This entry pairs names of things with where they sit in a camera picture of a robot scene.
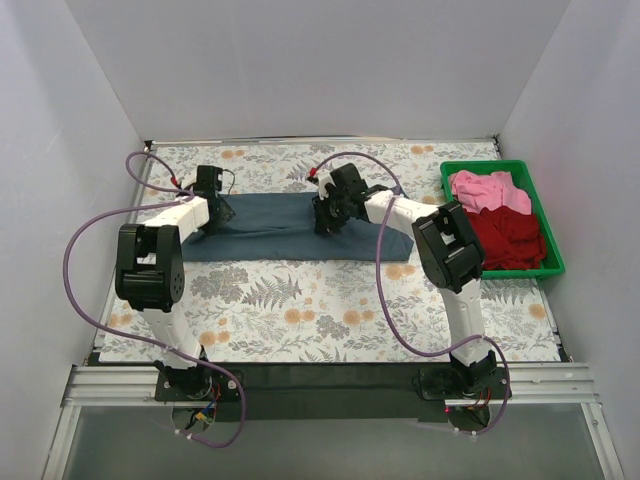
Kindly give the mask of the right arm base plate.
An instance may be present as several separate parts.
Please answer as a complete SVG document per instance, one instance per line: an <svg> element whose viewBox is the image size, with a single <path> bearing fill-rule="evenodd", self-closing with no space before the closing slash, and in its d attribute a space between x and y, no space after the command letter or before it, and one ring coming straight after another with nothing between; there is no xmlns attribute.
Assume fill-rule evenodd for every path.
<svg viewBox="0 0 640 480"><path fill-rule="evenodd" d="M488 380L468 386L463 377L445 364L429 364L418 369L411 379L414 391L424 400L498 400L507 388L504 369L499 368Z"/></svg>

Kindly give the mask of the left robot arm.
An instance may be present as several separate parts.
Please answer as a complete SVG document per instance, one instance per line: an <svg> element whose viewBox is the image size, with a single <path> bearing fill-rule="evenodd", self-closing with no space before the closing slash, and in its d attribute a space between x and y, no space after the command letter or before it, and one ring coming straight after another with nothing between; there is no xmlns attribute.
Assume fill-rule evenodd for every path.
<svg viewBox="0 0 640 480"><path fill-rule="evenodd" d="M235 216L222 187L223 170L201 165L189 185L192 198L182 197L142 223L125 224L118 235L116 294L139 312L161 343L163 353L154 366L166 384L193 400L208 395L213 372L198 364L206 354L181 306L186 285L182 244L198 232L215 233Z"/></svg>

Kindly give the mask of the blue grey t shirt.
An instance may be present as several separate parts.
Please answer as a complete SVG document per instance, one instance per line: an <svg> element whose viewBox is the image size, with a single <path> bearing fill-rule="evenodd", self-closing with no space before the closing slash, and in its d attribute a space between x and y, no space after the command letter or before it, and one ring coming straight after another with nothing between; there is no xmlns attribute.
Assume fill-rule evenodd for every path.
<svg viewBox="0 0 640 480"><path fill-rule="evenodd" d="M201 231L182 244L186 262L351 260L405 262L414 241L387 227L376 250L379 226L348 218L335 233L315 231L315 195L251 193L232 195L226 203L234 212L225 225L207 235Z"/></svg>

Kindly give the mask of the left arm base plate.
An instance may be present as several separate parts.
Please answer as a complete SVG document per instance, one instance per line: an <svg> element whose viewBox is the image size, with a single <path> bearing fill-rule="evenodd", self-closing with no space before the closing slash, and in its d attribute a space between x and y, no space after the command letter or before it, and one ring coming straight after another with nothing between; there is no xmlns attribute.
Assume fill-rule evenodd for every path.
<svg viewBox="0 0 640 480"><path fill-rule="evenodd" d="M216 398L222 402L239 402L239 385L243 374L233 380L210 369L166 369L158 373L154 399L158 402L204 402Z"/></svg>

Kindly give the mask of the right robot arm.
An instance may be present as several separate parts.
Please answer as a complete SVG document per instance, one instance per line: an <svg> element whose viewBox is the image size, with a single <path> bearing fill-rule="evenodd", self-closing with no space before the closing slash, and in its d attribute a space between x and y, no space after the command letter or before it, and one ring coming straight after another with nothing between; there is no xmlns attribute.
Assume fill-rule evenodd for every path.
<svg viewBox="0 0 640 480"><path fill-rule="evenodd" d="M400 345L423 358L448 356L453 391L472 395L486 389L497 361L485 336L480 305L485 252L462 206L450 202L438 207L411 200L400 185L370 186L352 163L331 172L313 168L307 181L317 187L312 205L318 234L336 234L351 219L379 227L376 287L385 320ZM411 346L392 320L381 280L381 249L389 229L413 240L425 276L443 299L450 333L450 346L444 350L427 352Z"/></svg>

